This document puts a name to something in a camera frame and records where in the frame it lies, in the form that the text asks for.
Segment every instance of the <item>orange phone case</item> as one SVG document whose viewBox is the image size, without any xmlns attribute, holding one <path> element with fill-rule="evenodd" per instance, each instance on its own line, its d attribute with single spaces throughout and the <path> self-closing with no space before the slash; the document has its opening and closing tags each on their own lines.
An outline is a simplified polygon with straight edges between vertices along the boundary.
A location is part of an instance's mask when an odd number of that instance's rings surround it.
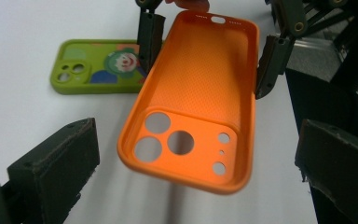
<svg viewBox="0 0 358 224">
<path fill-rule="evenodd" d="M 117 143 L 131 169 L 229 194 L 252 171 L 258 28 L 183 11 Z"/>
</svg>

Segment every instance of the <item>green phone case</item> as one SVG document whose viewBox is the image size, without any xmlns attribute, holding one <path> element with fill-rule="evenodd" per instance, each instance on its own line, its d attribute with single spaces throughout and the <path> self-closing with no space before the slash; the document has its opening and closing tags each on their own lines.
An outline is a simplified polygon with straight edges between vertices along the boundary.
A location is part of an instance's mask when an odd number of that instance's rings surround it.
<svg viewBox="0 0 358 224">
<path fill-rule="evenodd" d="M 50 82 L 61 94 L 139 92 L 147 73 L 135 40 L 73 39 L 58 53 Z"/>
</svg>

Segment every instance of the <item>phone case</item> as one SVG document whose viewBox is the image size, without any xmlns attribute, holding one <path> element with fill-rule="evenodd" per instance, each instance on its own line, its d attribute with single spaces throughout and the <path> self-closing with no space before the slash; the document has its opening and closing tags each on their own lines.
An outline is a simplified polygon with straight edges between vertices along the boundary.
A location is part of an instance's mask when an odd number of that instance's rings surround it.
<svg viewBox="0 0 358 224">
<path fill-rule="evenodd" d="M 219 194 L 252 170 L 258 28 L 195 11 L 175 19 L 117 143 L 135 171 Z"/>
<path fill-rule="evenodd" d="M 139 92 L 147 73 L 134 40 L 73 39 L 61 45 L 50 76 L 61 94 Z"/>
</svg>

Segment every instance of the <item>screw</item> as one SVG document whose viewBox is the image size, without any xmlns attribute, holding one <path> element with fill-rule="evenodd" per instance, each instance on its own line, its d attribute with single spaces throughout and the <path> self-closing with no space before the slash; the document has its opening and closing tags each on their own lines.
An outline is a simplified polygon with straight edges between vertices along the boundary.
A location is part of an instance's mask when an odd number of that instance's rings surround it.
<svg viewBox="0 0 358 224">
<path fill-rule="evenodd" d="M 295 25 L 295 30 L 296 30 L 297 32 L 300 32 L 300 31 L 302 31 L 303 29 L 304 29 L 304 23 L 302 23 L 302 22 L 296 23 L 296 25 Z"/>
</svg>

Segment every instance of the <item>white surface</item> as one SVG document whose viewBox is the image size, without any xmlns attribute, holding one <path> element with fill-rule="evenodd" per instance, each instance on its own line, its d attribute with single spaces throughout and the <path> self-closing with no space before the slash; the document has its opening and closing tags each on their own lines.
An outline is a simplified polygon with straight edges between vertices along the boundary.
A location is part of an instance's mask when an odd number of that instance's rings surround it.
<svg viewBox="0 0 358 224">
<path fill-rule="evenodd" d="M 161 4 L 165 35 L 181 9 Z M 254 21 L 260 54 L 273 33 L 262 0 L 211 0 L 210 12 Z M 116 144 L 136 94 L 59 95 L 49 73 L 73 38 L 136 38 L 134 1 L 0 0 L 0 183 L 6 168 L 63 125 L 96 118 L 101 165 L 65 223 L 316 223 L 309 186 L 294 165 L 297 133 L 285 78 L 256 104 L 251 181 L 230 196 L 173 185 L 125 167 Z"/>
</svg>

